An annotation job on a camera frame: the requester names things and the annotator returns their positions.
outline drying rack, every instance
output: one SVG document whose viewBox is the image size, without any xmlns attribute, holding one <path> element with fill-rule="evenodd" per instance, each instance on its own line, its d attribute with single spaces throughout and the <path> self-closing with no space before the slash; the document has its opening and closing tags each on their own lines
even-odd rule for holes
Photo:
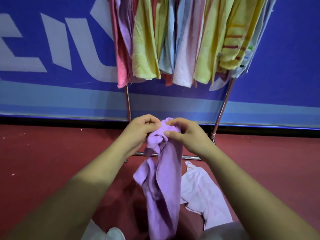
<svg viewBox="0 0 320 240">
<path fill-rule="evenodd" d="M 222 106 L 221 106 L 221 109 L 219 110 L 219 113 L 218 113 L 218 118 L 214 124 L 214 128 L 211 132 L 211 135 L 210 135 L 210 139 L 214 142 L 214 144 L 216 144 L 214 138 L 216 136 L 216 133 L 217 133 L 217 129 L 218 129 L 218 126 L 219 126 L 219 123 L 221 121 L 221 117 L 223 115 L 223 112 L 224 112 L 224 109 L 226 108 L 226 104 L 228 102 L 228 99 L 229 99 L 229 96 L 230 96 L 230 92 L 232 90 L 232 87 L 233 87 L 233 84 L 235 82 L 235 78 L 231 78 L 230 81 L 229 81 L 229 85 L 228 85 L 228 89 L 226 91 L 226 95 L 224 97 L 224 100 L 223 100 L 223 103 L 222 103 Z M 131 107 L 130 107 L 130 97 L 129 97 L 129 88 L 128 88 L 128 85 L 126 85 L 125 87 L 125 96 L 126 96 L 126 101 L 127 101 L 127 112 L 128 112 L 128 121 L 129 123 L 132 121 L 131 119 Z M 134 154 L 134 156 L 145 156 L 143 152 L 136 152 Z M 152 154 L 151 155 L 152 157 L 158 157 L 158 154 Z M 182 159 L 187 159 L 187 160 L 201 160 L 199 157 L 197 156 L 186 156 L 186 155 L 183 155 L 182 156 Z"/>
</svg>

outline black baseboard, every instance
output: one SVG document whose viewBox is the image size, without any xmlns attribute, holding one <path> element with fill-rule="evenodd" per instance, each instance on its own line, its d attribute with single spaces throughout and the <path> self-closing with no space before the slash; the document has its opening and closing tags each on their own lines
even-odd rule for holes
<svg viewBox="0 0 320 240">
<path fill-rule="evenodd" d="M 0 116 L 0 124 L 123 130 L 128 125 L 128 122 Z M 212 125 L 201 125 L 201 127 L 208 135 L 213 130 Z M 320 130 L 315 129 L 268 128 L 250 126 L 240 127 L 226 125 L 220 125 L 218 127 L 217 134 L 320 138 Z"/>
</svg>

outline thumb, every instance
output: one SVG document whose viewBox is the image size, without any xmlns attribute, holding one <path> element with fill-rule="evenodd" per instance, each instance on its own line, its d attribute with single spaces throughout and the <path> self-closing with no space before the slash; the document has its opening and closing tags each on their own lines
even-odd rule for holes
<svg viewBox="0 0 320 240">
<path fill-rule="evenodd" d="M 179 132 L 176 132 L 176 131 L 165 131 L 164 132 L 164 135 L 169 137 L 169 138 L 172 138 L 174 140 L 177 140 L 179 142 L 182 142 L 183 140 L 183 134 L 179 133 Z"/>
<path fill-rule="evenodd" d="M 154 132 L 157 129 L 161 127 L 161 123 L 156 123 L 156 124 L 146 124 L 145 126 L 145 133 L 150 133 Z"/>
</svg>

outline forearm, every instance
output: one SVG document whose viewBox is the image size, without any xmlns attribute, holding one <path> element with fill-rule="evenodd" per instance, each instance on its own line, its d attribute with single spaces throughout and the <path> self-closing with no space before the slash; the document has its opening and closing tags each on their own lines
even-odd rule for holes
<svg viewBox="0 0 320 240">
<path fill-rule="evenodd" d="M 26 217 L 7 239 L 55 240 L 81 236 L 124 160 L 117 146 L 111 145 Z"/>
<path fill-rule="evenodd" d="M 278 198 L 212 144 L 203 158 L 240 222 L 254 239 L 318 239 L 319 235 Z"/>
</svg>

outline person's right arm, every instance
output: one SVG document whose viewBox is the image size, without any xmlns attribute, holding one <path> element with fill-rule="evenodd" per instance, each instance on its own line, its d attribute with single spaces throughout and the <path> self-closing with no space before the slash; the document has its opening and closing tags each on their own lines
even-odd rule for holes
<svg viewBox="0 0 320 240">
<path fill-rule="evenodd" d="M 252 239 L 320 239 L 318 232 L 223 153 L 194 121 L 173 119 L 182 134 L 166 136 L 182 142 L 205 161 L 222 192 Z"/>
</svg>

